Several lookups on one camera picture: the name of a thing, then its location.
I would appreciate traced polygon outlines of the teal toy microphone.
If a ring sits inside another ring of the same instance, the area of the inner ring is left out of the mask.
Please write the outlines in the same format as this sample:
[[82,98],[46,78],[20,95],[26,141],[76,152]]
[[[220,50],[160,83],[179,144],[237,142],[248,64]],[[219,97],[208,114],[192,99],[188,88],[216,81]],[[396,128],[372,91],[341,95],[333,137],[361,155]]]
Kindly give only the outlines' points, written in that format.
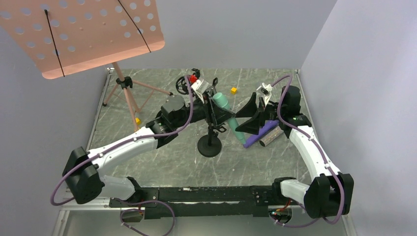
[[236,128],[239,126],[239,123],[235,118],[236,115],[232,112],[232,109],[229,105],[229,101],[228,101],[227,97],[224,94],[222,94],[221,92],[217,92],[212,97],[212,99],[219,108],[222,108],[223,110],[227,111],[227,115],[230,117],[227,120],[227,123],[228,123],[229,128],[234,133],[236,139],[241,144],[243,144],[243,145],[246,144],[245,135],[242,132],[236,131]]

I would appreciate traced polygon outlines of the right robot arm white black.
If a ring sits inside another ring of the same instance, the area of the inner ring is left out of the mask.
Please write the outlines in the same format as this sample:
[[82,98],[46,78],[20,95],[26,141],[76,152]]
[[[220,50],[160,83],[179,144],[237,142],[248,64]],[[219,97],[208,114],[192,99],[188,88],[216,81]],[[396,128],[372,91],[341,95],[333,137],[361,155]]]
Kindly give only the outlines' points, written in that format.
[[354,180],[342,173],[330,160],[315,137],[309,118],[301,113],[300,89],[283,87],[279,102],[270,100],[271,85],[261,85],[249,102],[237,113],[248,120],[236,131],[260,135],[269,121],[278,121],[280,129],[297,148],[310,173],[311,183],[304,184],[295,177],[279,177],[271,186],[276,202],[295,201],[304,206],[313,218],[338,219],[350,212]]

